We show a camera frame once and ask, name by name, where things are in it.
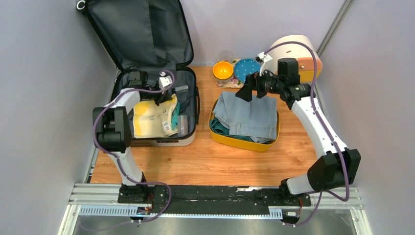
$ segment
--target orange bowl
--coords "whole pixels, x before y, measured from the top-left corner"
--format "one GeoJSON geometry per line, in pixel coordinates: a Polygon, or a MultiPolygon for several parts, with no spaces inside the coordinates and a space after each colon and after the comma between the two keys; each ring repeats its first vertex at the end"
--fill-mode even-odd
{"type": "Polygon", "coordinates": [[[227,81],[233,76],[233,66],[229,62],[220,61],[213,66],[213,76],[219,81],[227,81]]]}

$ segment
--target clear plastic container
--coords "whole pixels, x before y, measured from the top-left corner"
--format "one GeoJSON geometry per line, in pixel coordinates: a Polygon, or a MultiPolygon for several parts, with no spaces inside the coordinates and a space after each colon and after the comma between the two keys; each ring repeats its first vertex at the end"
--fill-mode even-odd
{"type": "Polygon", "coordinates": [[[179,115],[177,117],[177,136],[182,137],[189,133],[189,127],[187,125],[187,116],[179,115]]]}
{"type": "Polygon", "coordinates": [[[234,56],[232,51],[230,50],[223,50],[221,52],[219,52],[218,55],[218,62],[220,61],[226,61],[232,64],[232,61],[234,60],[234,56]]]}

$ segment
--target folded cloth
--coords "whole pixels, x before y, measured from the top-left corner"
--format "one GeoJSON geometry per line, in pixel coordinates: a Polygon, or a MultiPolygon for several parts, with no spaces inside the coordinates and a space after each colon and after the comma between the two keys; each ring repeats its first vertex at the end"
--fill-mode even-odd
{"type": "Polygon", "coordinates": [[[277,139],[277,100],[268,96],[252,96],[246,102],[235,93],[222,92],[213,113],[229,135],[249,136],[256,143],[277,139]]]}
{"type": "Polygon", "coordinates": [[[210,129],[214,133],[219,134],[221,136],[227,136],[227,137],[231,137],[231,138],[238,139],[238,140],[242,140],[242,141],[253,142],[251,140],[251,138],[249,138],[248,136],[233,136],[233,135],[229,135],[229,129],[226,128],[225,126],[223,126],[217,118],[214,118],[214,119],[210,120],[209,126],[210,126],[210,129]]]}
{"type": "Polygon", "coordinates": [[[134,106],[134,138],[162,138],[177,133],[173,130],[171,117],[176,108],[177,97],[165,101],[159,106],[154,100],[141,101],[134,106]]]}
{"type": "Polygon", "coordinates": [[[171,116],[171,129],[176,130],[177,128],[177,117],[180,112],[180,102],[177,101],[176,107],[174,108],[173,115],[171,116]]]}

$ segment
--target suitcase lid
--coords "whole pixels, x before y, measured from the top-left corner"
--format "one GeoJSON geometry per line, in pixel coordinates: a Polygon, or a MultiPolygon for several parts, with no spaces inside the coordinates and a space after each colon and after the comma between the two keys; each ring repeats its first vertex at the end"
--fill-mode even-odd
{"type": "Polygon", "coordinates": [[[193,60],[180,0],[87,0],[85,13],[121,71],[180,68],[193,60]]]}

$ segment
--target green cloth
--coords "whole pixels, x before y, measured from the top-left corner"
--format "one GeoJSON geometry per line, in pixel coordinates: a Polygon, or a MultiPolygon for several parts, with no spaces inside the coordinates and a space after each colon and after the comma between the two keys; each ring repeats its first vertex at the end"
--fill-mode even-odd
{"type": "Polygon", "coordinates": [[[229,135],[229,129],[223,126],[217,118],[210,120],[209,126],[210,126],[210,129],[218,135],[231,137],[231,138],[242,140],[242,141],[253,142],[251,138],[249,138],[249,136],[229,135]]]}
{"type": "Polygon", "coordinates": [[[177,117],[179,116],[180,112],[180,102],[177,102],[176,108],[173,110],[173,113],[171,115],[171,129],[176,130],[177,126],[177,117]]]}

